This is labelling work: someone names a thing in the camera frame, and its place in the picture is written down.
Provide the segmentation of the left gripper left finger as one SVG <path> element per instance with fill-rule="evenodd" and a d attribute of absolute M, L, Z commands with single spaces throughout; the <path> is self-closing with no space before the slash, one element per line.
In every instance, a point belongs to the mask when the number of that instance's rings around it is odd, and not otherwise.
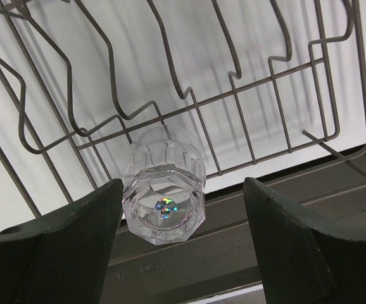
<path fill-rule="evenodd" d="M 99 303 L 122 217 L 113 179 L 79 200 L 0 232 L 0 303 Z"/>

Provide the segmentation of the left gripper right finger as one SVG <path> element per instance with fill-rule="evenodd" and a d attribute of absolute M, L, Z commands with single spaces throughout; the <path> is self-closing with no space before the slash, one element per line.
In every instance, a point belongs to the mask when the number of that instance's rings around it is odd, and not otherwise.
<path fill-rule="evenodd" d="M 267 303 L 366 303 L 366 229 L 251 177 L 243 194 Z"/>

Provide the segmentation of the small clear faceted glass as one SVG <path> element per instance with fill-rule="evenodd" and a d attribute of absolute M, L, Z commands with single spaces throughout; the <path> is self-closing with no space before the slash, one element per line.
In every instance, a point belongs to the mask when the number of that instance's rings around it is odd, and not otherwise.
<path fill-rule="evenodd" d="M 203 150 L 189 131 L 160 125 L 129 149 L 122 208 L 129 231 L 153 245 L 189 239 L 205 221 Z"/>

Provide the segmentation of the aluminium frame rail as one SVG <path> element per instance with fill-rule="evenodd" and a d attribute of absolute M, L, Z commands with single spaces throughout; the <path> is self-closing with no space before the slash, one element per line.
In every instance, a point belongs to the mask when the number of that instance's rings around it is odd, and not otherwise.
<path fill-rule="evenodd" d="M 262 284 L 268 303 L 366 303 L 366 154 L 217 193 L 188 241 L 116 235 L 102 303 L 187 303 Z"/>

